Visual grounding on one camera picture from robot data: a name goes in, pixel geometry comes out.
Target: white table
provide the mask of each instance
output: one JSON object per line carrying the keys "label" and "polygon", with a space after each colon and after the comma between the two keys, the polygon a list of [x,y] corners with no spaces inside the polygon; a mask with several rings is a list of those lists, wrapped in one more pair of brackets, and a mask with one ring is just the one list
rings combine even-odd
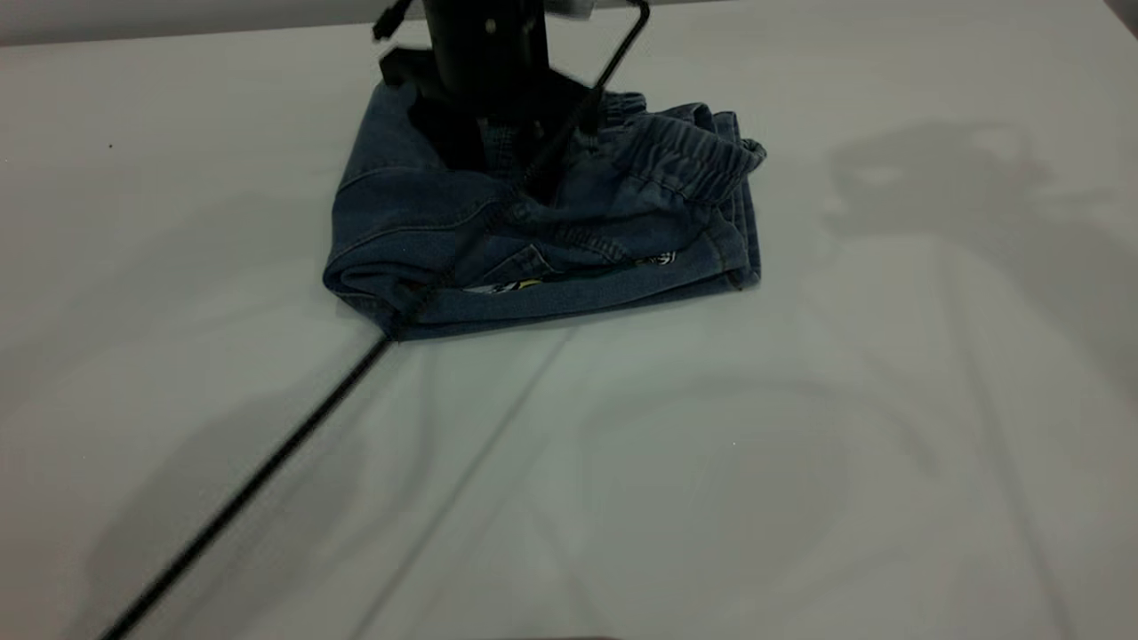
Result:
{"label": "white table", "polygon": [[[373,339],[378,54],[0,50],[0,637],[93,637]],[[1135,69],[1098,0],[659,8],[613,88],[767,146],[762,286],[398,347],[138,638],[1133,638]]]}

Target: black cable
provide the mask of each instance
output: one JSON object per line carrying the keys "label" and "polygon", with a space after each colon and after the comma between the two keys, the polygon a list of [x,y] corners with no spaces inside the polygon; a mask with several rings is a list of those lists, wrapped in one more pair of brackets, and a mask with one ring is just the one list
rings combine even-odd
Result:
{"label": "black cable", "polygon": [[[379,359],[387,352],[390,346],[397,342],[402,336],[403,331],[414,325],[422,312],[435,301],[438,292],[446,288],[454,281],[454,271],[459,261],[469,255],[483,240],[485,240],[490,232],[493,232],[509,214],[510,208],[513,207],[523,197],[526,187],[531,184],[534,180],[541,175],[545,166],[553,159],[554,154],[561,147],[561,145],[569,139],[572,131],[580,123],[585,113],[600,102],[601,96],[604,93],[604,85],[608,84],[612,74],[616,72],[617,67],[620,65],[628,49],[632,48],[633,42],[644,30],[644,25],[648,24],[651,9],[645,0],[627,0],[629,3],[635,5],[640,8],[640,18],[637,18],[636,24],[633,25],[628,34],[620,42],[617,48],[616,54],[609,60],[608,66],[601,76],[597,79],[596,84],[570,114],[569,118],[566,120],[564,124],[558,131],[558,134],[537,154],[534,162],[530,163],[529,169],[526,170],[522,179],[516,184],[511,191],[511,198],[503,205],[494,210],[483,225],[481,233],[471,233],[470,237],[462,244],[460,251],[455,252],[454,260],[447,265],[447,269],[440,273],[430,285],[422,288],[419,295],[415,297],[414,302],[411,304],[410,310],[399,315],[394,321],[394,329],[390,335],[384,335],[376,342],[376,344],[368,350],[368,353],[356,362],[356,366],[352,368],[352,371],[340,380],[340,384],[336,386],[335,389],[321,402],[308,417],[302,422],[291,435],[254,471],[253,476],[237,491],[222,508],[214,514],[209,522],[201,527],[200,531],[190,540],[190,542],[174,557],[173,560],[166,565],[166,568],[154,579],[150,584],[140,593],[133,602],[122,613],[118,618],[115,620],[101,635],[100,640],[122,640],[133,630],[142,618],[150,613],[150,610],[166,596],[167,592],[183,577],[187,571],[193,566],[195,563],[201,557],[203,553],[214,543],[217,538],[233,523],[233,520],[241,514],[241,511],[256,498],[257,493],[264,489],[265,484],[272,479],[273,475],[280,470],[280,468],[291,458],[300,446],[307,442],[310,437],[316,432],[316,429],[323,424],[323,421],[336,410],[337,407],[344,399],[348,396],[349,393],[355,388],[360,380],[363,379],[368,371],[379,361]],[[401,0],[403,5],[403,10],[406,10],[406,5],[410,5],[410,0]]]}
{"label": "black cable", "polygon": [[371,27],[371,36],[376,42],[395,35],[395,30],[399,28],[399,25],[403,24],[403,18],[407,15],[407,7],[411,6],[412,1],[396,0],[395,5],[384,10],[379,19]]}

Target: elastic waistband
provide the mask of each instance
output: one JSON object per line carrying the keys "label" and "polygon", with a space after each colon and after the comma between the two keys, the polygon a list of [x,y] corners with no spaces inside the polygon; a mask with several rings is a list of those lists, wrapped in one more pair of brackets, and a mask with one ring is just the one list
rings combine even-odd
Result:
{"label": "elastic waistband", "polygon": [[740,140],[734,114],[729,115],[734,131],[727,138],[675,117],[636,117],[613,147],[612,162],[687,200],[723,202],[766,157],[758,142]]}
{"label": "elastic waistband", "polygon": [[605,93],[601,102],[604,122],[601,126],[619,126],[634,115],[648,110],[648,100],[640,93]]}

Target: folded jeans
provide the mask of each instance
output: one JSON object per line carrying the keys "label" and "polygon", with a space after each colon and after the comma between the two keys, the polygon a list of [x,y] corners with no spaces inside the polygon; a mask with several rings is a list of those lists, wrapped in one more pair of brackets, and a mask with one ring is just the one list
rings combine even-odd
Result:
{"label": "folded jeans", "polygon": [[498,329],[737,290],[759,281],[747,175],[765,158],[732,113],[658,114],[609,93],[577,132],[553,202],[511,196],[512,131],[485,126],[487,173],[451,171],[407,120],[411,85],[376,89],[332,207],[324,284],[385,331],[454,260],[460,233],[504,223],[465,256],[407,339]]}

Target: denim shorts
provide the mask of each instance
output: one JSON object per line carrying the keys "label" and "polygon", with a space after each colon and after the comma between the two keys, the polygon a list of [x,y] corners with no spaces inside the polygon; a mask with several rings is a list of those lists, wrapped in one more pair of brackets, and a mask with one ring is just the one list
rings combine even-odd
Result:
{"label": "denim shorts", "polygon": [[747,177],[765,150],[732,113],[648,113],[609,93],[577,132],[552,202],[512,197],[513,132],[485,126],[486,173],[446,169],[407,120],[411,85],[376,89],[332,207],[324,284],[391,331],[492,212],[504,221],[404,330],[452,336],[740,290],[759,281]]}

